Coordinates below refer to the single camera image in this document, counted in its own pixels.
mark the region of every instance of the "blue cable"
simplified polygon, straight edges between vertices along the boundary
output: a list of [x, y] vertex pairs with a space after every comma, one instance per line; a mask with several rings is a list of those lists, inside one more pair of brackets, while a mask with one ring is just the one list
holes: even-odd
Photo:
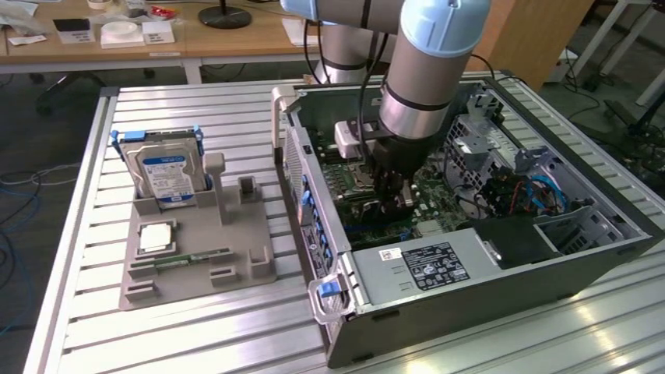
[[9, 237], [3, 233], [3, 231], [0, 231], [0, 235], [3, 237], [6, 244], [9, 245], [9, 253], [13, 256], [13, 260], [15, 261], [18, 270], [22, 273], [22, 277], [25, 278], [25, 282], [27, 283], [27, 306], [22, 310], [21, 314], [15, 316], [9, 324], [3, 327], [2, 331], [0, 331], [0, 337], [2, 337], [3, 333], [9, 331], [9, 329], [18, 324], [18, 322], [22, 320], [25, 315], [29, 313], [34, 306], [34, 289], [31, 287], [31, 279], [30, 275], [27, 274], [27, 269], [25, 268], [25, 264], [22, 263], [21, 257], [18, 256], [18, 253], [13, 250], [11, 243], [9, 242]]
[[0, 249], [9, 256], [11, 256], [14, 264], [15, 264], [15, 267], [18, 268], [18, 270], [21, 272], [21, 275], [22, 275], [22, 277], [25, 279], [25, 282], [27, 284], [27, 305], [26, 305], [25, 309], [22, 310], [21, 314], [18, 314], [18, 316], [15, 316], [11, 319], [11, 321], [9, 322], [9, 324], [0, 331], [0, 337], [2, 337], [3, 333], [7, 332], [9, 329], [14, 325], [18, 324], [18, 322], [25, 318], [25, 316], [27, 315], [27, 313], [30, 312], [30, 310], [34, 307], [34, 288], [33, 288], [33, 285], [31, 285], [30, 275], [27, 274], [27, 269], [25, 268], [25, 264], [22, 263], [21, 256], [18, 255], [18, 253], [15, 252], [15, 250], [13, 249], [13, 245], [11, 245], [9, 237], [6, 236], [6, 233], [13, 232], [14, 230], [17, 230], [34, 217], [34, 215], [37, 214], [37, 212], [39, 210], [39, 198], [34, 194], [26, 194], [26, 193], [21, 193], [21, 192], [13, 192], [13, 191], [9, 191], [9, 190], [2, 189], [2, 188], [0, 188], [0, 192], [6, 193], [7, 195], [13, 195], [13, 196], [29, 197], [31, 200], [34, 200], [31, 211], [27, 213], [27, 215], [21, 220], [18, 220], [11, 226], [9, 226], [5, 229], [0, 229], [0, 236], [2, 236], [2, 238], [3, 238], [5, 242], [6, 242], [6, 246], [5, 245], [0, 245]]
[[3, 192], [7, 195], [13, 195], [13, 196], [29, 197], [31, 200], [34, 200], [31, 211], [27, 213], [27, 215], [21, 220], [18, 220], [11, 226], [9, 226], [7, 228], [2, 229], [5, 233], [9, 233], [9, 232], [13, 232], [19, 226], [22, 226], [23, 224], [26, 224], [27, 221], [37, 214], [37, 212], [39, 210], [39, 197], [34, 196], [30, 193], [21, 193], [21, 192], [9, 191], [7, 189], [3, 189], [1, 187], [0, 187], [0, 192]]

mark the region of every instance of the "metal slotted table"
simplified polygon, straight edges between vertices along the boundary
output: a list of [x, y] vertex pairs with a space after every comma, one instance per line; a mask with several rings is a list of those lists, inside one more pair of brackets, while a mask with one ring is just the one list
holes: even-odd
[[[338, 370], [325, 366], [270, 157], [270, 89], [299, 80], [121, 89], [91, 124], [25, 372], [609, 372], [665, 368], [665, 250], [651, 249], [573, 298]], [[660, 228], [663, 201], [521, 83], [507, 91]], [[263, 188], [274, 284], [121, 312], [117, 309], [133, 185], [111, 129], [199, 125], [223, 152], [227, 185]], [[525, 146], [535, 134], [506, 114]]]

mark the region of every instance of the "wooden desk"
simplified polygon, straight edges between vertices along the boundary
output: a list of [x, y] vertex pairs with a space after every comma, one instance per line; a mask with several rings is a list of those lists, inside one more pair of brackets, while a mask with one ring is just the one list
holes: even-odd
[[[183, 11], [179, 4], [173, 7], [179, 12]], [[101, 49], [101, 26], [94, 25], [94, 43], [79, 44], [62, 44], [53, 25], [53, 19], [66, 18], [86, 18], [91, 15], [102, 14], [102, 11], [91, 10], [87, 8], [86, 3], [81, 0], [62, 0], [55, 3], [39, 3], [34, 17], [49, 28], [50, 34], [46, 36], [47, 40], [39, 43], [27, 45], [6, 46], [7, 56], [2, 58], [1, 62], [7, 63], [30, 63], [38, 62], [89, 62], [89, 61], [109, 61], [109, 60], [127, 60], [142, 58], [163, 58], [163, 54], [179, 56], [185, 54], [185, 22], [173, 25], [173, 34], [175, 43], [146, 45], [139, 48], [113, 48]], [[6, 31], [6, 37], [14, 37], [13, 30]]]
[[[199, 67], [205, 64], [303, 59], [302, 48], [290, 44], [281, 26], [281, 19], [286, 15], [271, 13], [279, 12], [278, 3], [269, 5], [246, 3], [245, 9], [251, 13], [253, 21], [251, 25], [238, 30], [217, 30], [199, 23], [198, 11], [213, 5], [193, 3], [165, 5], [179, 12], [179, 21], [173, 26], [175, 43], [101, 49], [98, 25], [94, 26], [95, 43], [61, 44], [51, 19], [86, 18], [101, 14], [102, 11], [89, 9], [82, 0], [39, 3], [35, 18], [51, 31], [47, 35], [49, 39], [29, 45], [3, 47], [6, 39], [2, 33], [0, 35], [0, 74], [181, 66], [185, 69], [186, 82], [198, 84], [201, 83]], [[6, 36], [15, 36], [13, 30], [6, 30]], [[314, 50], [311, 52], [311, 59], [317, 59]]]
[[[187, 83], [199, 83], [202, 65], [302, 60], [302, 48], [290, 44], [281, 26], [285, 16], [271, 13], [282, 12], [279, 4], [258, 5], [246, 0], [230, 0], [229, 4], [242, 6], [251, 13], [247, 27], [209, 28], [198, 22], [197, 14], [213, 4], [173, 4], [171, 7], [181, 10], [174, 44], [102, 50], [98, 43], [61, 44], [51, 34], [45, 42], [6, 46], [3, 56], [0, 44], [0, 74], [181, 66]], [[591, 0], [491, 0], [475, 54], [483, 56], [495, 69], [511, 70], [537, 90], [590, 4]], [[62, 0], [39, 3], [35, 17], [54, 29], [53, 18], [81, 18], [94, 13], [99, 12], [90, 10], [83, 0]], [[311, 52], [311, 59], [318, 59], [315, 48]], [[482, 62], [470, 60], [467, 70], [485, 69]]]
[[186, 55], [190, 57], [247, 56], [302, 54], [302, 48], [289, 42], [281, 26], [282, 18], [274, 13], [281, 9], [279, 3], [259, 5], [262, 9], [245, 8], [251, 14], [251, 24], [242, 29], [218, 30], [207, 27], [197, 20], [198, 11], [211, 4], [186, 4], [187, 22]]

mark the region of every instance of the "motherboard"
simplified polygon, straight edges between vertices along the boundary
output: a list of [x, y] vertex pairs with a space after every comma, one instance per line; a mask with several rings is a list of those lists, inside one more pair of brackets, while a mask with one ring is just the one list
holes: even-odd
[[378, 196], [367, 168], [361, 162], [322, 163], [322, 175], [354, 250], [454, 231], [474, 218], [461, 209], [453, 189], [442, 183], [442, 174], [433, 161], [413, 178], [413, 212], [393, 222], [379, 222], [370, 215]]

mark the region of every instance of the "black lamp base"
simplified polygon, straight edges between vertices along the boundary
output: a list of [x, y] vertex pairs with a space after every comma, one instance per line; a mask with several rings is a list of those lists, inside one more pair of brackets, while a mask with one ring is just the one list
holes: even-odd
[[214, 29], [238, 29], [251, 23], [251, 14], [231, 6], [226, 7], [226, 14], [222, 14], [221, 7], [213, 6], [198, 12], [198, 20]]

